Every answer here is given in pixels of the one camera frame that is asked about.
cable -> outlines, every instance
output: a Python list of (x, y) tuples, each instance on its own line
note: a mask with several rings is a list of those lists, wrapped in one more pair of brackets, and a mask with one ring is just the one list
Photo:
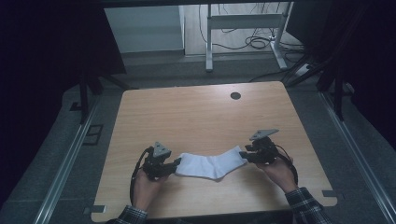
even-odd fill
[(277, 3), (276, 13), (277, 13), (277, 10), (279, 9), (279, 6), (280, 6), (280, 2)]
[(136, 164), (136, 167), (134, 168), (134, 172), (132, 173), (132, 177), (131, 177), (131, 185), (129, 187), (129, 198), (131, 200), (131, 203), (134, 203), (134, 182), (136, 181), (136, 176), (137, 176), (137, 172), (139, 171), (140, 167), (140, 163), (143, 160), (143, 157), (145, 156), (146, 153), (149, 152), (149, 148), (146, 148), (142, 155), (139, 158), (139, 161)]
[[(220, 13), (220, 4), (218, 4), (218, 9), (219, 9), (219, 15), (221, 15), (221, 13)], [(225, 9), (225, 4), (223, 4), (223, 9), (224, 9), (224, 11), (227, 13), (227, 15), (228, 15), (228, 11)], [(224, 34), (230, 33), (230, 32), (235, 31), (235, 30), (237, 30), (237, 29), (231, 29), (231, 30), (228, 30), (228, 31), (223, 31), (223, 29), (221, 29), (221, 31), (222, 31)]]
[(290, 158), (289, 154), (286, 152), (285, 148), (283, 148), (282, 146), (279, 146), (279, 145), (275, 145), (275, 146), (282, 148), (282, 150), (285, 152), (286, 156), (288, 157), (289, 161), (291, 161), (291, 158)]
[(270, 29), (270, 31), (271, 31), (271, 34), (272, 34), (272, 37), (275, 37), (275, 31), (274, 31), (274, 28), (268, 28), (268, 29)]
[(256, 3), (256, 5), (254, 6), (254, 8), (256, 8), (256, 7), (259, 7), (259, 3)]
[(260, 76), (258, 76), (258, 77), (254, 77), (254, 78), (252, 78), (251, 80), (249, 80), (248, 82), (252, 82), (252, 81), (254, 81), (255, 79), (258, 79), (258, 78), (261, 78), (261, 77), (267, 77), (267, 76), (282, 74), (282, 73), (284, 73), (284, 72), (289, 72), (290, 70), (291, 70), (291, 68), (290, 68), (290, 69), (287, 69), (287, 70), (284, 70), (284, 71), (279, 71), (279, 72), (274, 72), (274, 73), (267, 73), (267, 74), (264, 74), (264, 75), (260, 75)]
[[(245, 39), (245, 43), (249, 44), (254, 49), (265, 49), (269, 45), (270, 39), (252, 35)], [(261, 43), (263, 44), (263, 46), (261, 47), (254, 46), (254, 43)]]
[[(201, 37), (202, 37), (202, 39), (207, 43), (206, 39), (204, 38), (204, 33), (202, 32), (202, 24), (201, 24), (201, 5), (199, 5), (198, 14), (199, 14), (199, 30), (200, 30), (200, 32), (201, 32)], [(254, 37), (254, 34), (255, 34), (256, 30), (257, 30), (257, 29), (255, 29), (255, 31), (253, 32), (253, 35), (252, 35), (251, 37), (248, 37), (247, 39)], [(243, 46), (243, 47), (239, 47), (239, 48), (230, 48), (230, 47), (227, 47), (227, 46), (223, 46), (223, 45), (221, 45), (221, 44), (212, 44), (212, 45), (214, 45), (214, 46), (219, 46), (219, 47), (222, 47), (222, 48), (225, 48), (225, 49), (244, 49), (244, 48), (248, 47), (249, 45), (251, 45), (251, 43), (252, 43), (252, 41), (248, 41), (248, 42), (246, 41), (246, 45)]]
[(279, 43), (281, 43), (281, 44), (283, 44), (283, 45), (289, 45), (289, 46), (304, 46), (303, 44), (298, 44), (298, 45), (296, 45), (296, 44), (288, 44), (288, 43), (283, 43), (283, 42), (279, 42)]
[(284, 47), (282, 45), (279, 45), (279, 48), (286, 52), (305, 53), (304, 49), (290, 49), (290, 48)]
[[(304, 54), (303, 55), (303, 57), (301, 57), (300, 59), (299, 59), (299, 61), (297, 61), (297, 63), (295, 63), (294, 65), (293, 65), (293, 67), (290, 69), (290, 71), (291, 70), (295, 70), (296, 68), (298, 68), (301, 64), (303, 64), (307, 59), (308, 59), (308, 54)], [(285, 76), (283, 76), (281, 79), (280, 79), (280, 81), (284, 84), (284, 85), (286, 85), (286, 83), (289, 81), (289, 79), (290, 79), (290, 77), (291, 76), (289, 76), (289, 72), (287, 73), (287, 74), (285, 74)]]
[(268, 13), (268, 8), (270, 7), (271, 3), (272, 3), (272, 2), (268, 3), (268, 5), (267, 5), (267, 10), (265, 11), (265, 14)]
[(288, 58), (289, 54), (304, 54), (303, 52), (287, 52), (285, 53), (285, 59), (288, 60), (291, 63), (297, 63), (298, 61), (292, 61), (290, 58)]

plaid sleeve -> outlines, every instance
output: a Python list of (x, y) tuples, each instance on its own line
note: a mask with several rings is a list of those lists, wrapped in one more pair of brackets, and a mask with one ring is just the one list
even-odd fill
[(332, 220), (324, 212), (323, 206), (312, 197), (307, 188), (300, 188), (287, 193), (286, 198), (297, 223), (332, 223)]
[(144, 224), (148, 213), (131, 205), (126, 205), (115, 224)]

human hand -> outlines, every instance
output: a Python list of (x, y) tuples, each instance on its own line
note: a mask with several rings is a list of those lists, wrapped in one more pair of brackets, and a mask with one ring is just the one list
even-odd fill
[(280, 186), (285, 193), (289, 193), (298, 188), (294, 182), (294, 175), (291, 169), (282, 159), (276, 158), (271, 164), (256, 163), (256, 166), (264, 170), (268, 177)]
[(143, 170), (139, 170), (134, 182), (134, 199), (132, 205), (135, 208), (147, 211), (167, 178), (168, 176), (163, 176), (157, 180), (149, 180), (146, 173)]

wooden table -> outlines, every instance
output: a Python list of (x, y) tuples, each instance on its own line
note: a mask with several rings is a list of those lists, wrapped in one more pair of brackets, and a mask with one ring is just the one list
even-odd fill
[[(239, 92), (241, 98), (231, 98)], [(259, 129), (279, 129), (270, 138), (294, 158), (299, 186), (323, 205), (332, 190), (304, 127), (280, 82), (227, 84), (126, 91), (120, 103), (106, 163), (92, 213), (93, 221), (117, 217), (129, 202), (134, 166), (155, 141), (172, 150), (215, 156), (244, 145)], [(246, 164), (220, 181), (171, 175), (148, 211), (150, 218), (190, 217), (288, 209), (283, 191), (254, 164)]]

wall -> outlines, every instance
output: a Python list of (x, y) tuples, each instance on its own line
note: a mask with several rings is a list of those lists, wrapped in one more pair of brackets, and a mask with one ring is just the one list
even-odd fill
[(105, 12), (120, 53), (184, 49), (182, 7), (121, 7)]

